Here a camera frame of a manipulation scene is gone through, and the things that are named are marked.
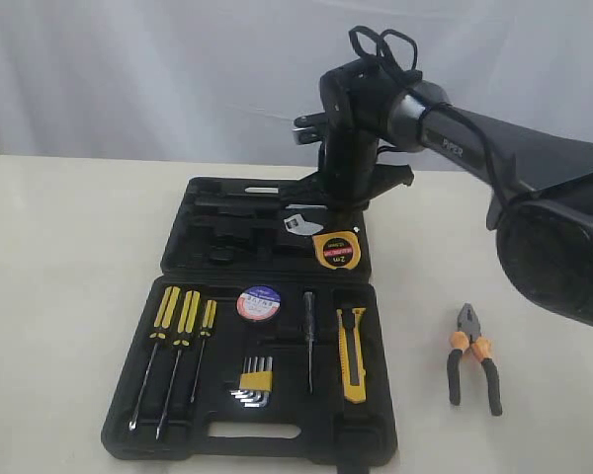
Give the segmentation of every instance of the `yellow tape measure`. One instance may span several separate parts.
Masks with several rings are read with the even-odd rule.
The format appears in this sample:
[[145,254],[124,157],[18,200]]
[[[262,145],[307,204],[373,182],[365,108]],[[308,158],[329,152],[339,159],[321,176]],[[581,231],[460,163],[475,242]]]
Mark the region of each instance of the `yellow tape measure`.
[[343,230],[312,236],[316,260],[331,270],[354,269],[361,258],[360,244],[354,232]]

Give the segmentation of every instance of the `white backdrop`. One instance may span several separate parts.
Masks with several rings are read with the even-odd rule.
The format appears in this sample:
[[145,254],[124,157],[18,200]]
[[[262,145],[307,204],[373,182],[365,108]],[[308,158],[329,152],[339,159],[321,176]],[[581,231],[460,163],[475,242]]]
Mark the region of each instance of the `white backdrop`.
[[593,141],[593,0],[0,0],[0,151],[313,165],[292,120],[358,24],[460,107]]

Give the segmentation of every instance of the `open tool case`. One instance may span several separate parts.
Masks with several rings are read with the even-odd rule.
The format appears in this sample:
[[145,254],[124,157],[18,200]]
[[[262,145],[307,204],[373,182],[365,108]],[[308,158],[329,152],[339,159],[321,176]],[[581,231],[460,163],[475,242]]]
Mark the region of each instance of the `open tool case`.
[[[333,218],[325,208],[281,209],[275,189],[281,181],[196,178],[189,183],[162,258],[163,276],[149,292],[127,354],[102,442],[119,459],[185,459],[193,454],[304,457],[339,471],[367,471],[386,464],[397,449],[376,295],[368,284],[369,249],[362,214],[351,227],[362,259],[351,271],[330,270],[316,260],[310,237],[286,230],[284,219],[300,213],[325,225]],[[178,366],[166,432],[155,438],[163,401],[176,358],[163,344],[151,367],[138,424],[128,430],[134,404],[152,352],[149,341],[165,288],[201,295],[191,346]],[[276,315],[263,323],[244,320],[236,309],[240,293],[266,285],[281,296]],[[315,295],[313,393],[308,390],[303,293]],[[206,301],[216,302],[212,336],[206,341],[195,403],[190,404],[201,344],[198,328]],[[365,307],[360,324],[367,400],[345,400],[339,357],[341,305]],[[176,307],[176,326],[182,298]],[[272,391],[263,408],[246,408],[231,391],[239,386],[248,357],[273,359]],[[294,438],[215,437],[212,422],[290,424]]]

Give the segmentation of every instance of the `table surface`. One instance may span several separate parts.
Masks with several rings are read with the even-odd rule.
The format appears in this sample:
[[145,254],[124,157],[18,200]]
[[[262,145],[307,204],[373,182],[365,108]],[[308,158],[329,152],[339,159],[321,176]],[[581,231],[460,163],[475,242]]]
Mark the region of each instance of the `table surface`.
[[[0,156],[0,473],[334,472],[302,459],[118,461],[99,433],[187,181],[291,167]],[[366,214],[399,452],[374,472],[593,473],[593,328],[522,298],[484,228],[489,190],[420,172]],[[504,415],[448,338],[465,301],[494,342]]]

